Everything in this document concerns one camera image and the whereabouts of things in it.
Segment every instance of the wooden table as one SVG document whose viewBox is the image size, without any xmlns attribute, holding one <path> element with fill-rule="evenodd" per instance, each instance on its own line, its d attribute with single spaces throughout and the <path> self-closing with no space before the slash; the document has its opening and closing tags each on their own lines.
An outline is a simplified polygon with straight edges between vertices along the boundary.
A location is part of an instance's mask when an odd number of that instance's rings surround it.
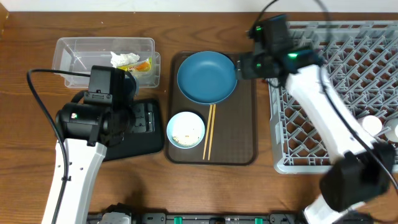
<svg viewBox="0 0 398 224">
<path fill-rule="evenodd" d="M 0 223 L 38 223 L 44 214 L 55 164 L 55 136 L 26 83 L 30 68 L 51 68 L 61 37 L 152 37 L 162 56 L 160 85 L 140 90 L 160 101 L 167 120 L 172 57 L 182 50 L 243 52 L 255 13 L 12 12 L 0 40 Z M 334 14 L 335 20 L 394 20 L 398 14 Z M 291 13 L 291 20 L 323 20 L 319 13 Z M 52 116 L 77 90 L 63 78 L 35 74 L 34 85 Z M 267 213 L 300 210 L 320 193 L 320 175 L 280 175 L 272 163 L 269 96 L 257 82 L 259 156 L 247 167 L 184 166 L 164 153 L 106 162 L 99 170 L 90 211 L 118 202 L 138 212 Z M 392 219 L 390 190 L 364 211 Z"/>
</svg>

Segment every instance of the plastic bin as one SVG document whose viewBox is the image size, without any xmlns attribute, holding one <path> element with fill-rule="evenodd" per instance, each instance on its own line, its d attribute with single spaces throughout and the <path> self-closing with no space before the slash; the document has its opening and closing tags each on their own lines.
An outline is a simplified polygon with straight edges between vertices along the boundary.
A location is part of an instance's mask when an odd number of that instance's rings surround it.
<svg viewBox="0 0 398 224">
<path fill-rule="evenodd" d="M 160 55 L 155 55 L 155 41 L 138 37 L 64 37 L 55 48 L 52 69 L 90 74 L 93 65 L 109 66 L 111 52 L 116 54 L 135 53 L 139 61 L 152 58 L 148 72 L 136 72 L 140 88 L 154 88 L 159 84 Z M 65 78 L 68 88 L 87 88 L 89 78 L 58 74 Z"/>
</svg>

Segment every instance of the white tissue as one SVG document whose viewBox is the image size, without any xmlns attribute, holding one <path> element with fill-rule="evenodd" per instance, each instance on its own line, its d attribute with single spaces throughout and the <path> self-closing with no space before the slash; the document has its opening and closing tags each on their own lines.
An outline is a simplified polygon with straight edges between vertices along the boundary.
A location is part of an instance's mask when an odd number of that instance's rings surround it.
<svg viewBox="0 0 398 224">
<path fill-rule="evenodd" d="M 117 68 L 117 67 L 123 66 L 123 65 L 130 65 L 130 64 L 138 62 L 138 60 L 139 60 L 139 56 L 134 53 L 117 55 L 117 54 L 111 52 L 111 55 L 112 55 L 111 64 L 114 68 Z"/>
</svg>

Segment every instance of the white cup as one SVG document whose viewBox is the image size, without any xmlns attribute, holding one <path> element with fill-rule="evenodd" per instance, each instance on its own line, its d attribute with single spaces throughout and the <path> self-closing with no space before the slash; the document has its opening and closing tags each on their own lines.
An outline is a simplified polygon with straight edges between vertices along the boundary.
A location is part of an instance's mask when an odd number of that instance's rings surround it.
<svg viewBox="0 0 398 224">
<path fill-rule="evenodd" d="M 377 116 L 367 115 L 363 118 L 358 119 L 358 123 L 362 128 L 367 131 L 371 136 L 375 136 L 380 133 L 383 125 Z"/>
<path fill-rule="evenodd" d="M 386 127 L 390 127 L 391 130 L 384 135 L 386 135 L 388 140 L 398 142 L 398 118 L 387 121 Z"/>
</svg>

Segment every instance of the wooden chopstick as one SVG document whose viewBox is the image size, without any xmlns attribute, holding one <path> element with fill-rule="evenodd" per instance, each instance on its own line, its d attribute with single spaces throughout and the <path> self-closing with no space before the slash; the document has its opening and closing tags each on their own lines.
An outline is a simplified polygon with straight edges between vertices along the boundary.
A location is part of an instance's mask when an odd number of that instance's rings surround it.
<svg viewBox="0 0 398 224">
<path fill-rule="evenodd" d="M 209 156 L 208 156 L 207 160 L 210 160 L 211 144 L 213 142 L 213 130 L 214 130 L 215 115 L 216 115 L 216 105 L 213 106 L 213 114 L 212 114 L 213 118 L 211 119 L 210 142 L 209 142 Z"/>
<path fill-rule="evenodd" d="M 203 159 L 206 156 L 206 147 L 207 147 L 207 138 L 209 136 L 209 128 L 210 128 L 210 120 L 211 120 L 211 112 L 213 111 L 213 105 L 210 105 L 209 110 L 209 118 L 207 119 L 207 128 L 206 128 L 206 138 L 205 138 L 205 148 L 203 149 Z"/>
</svg>

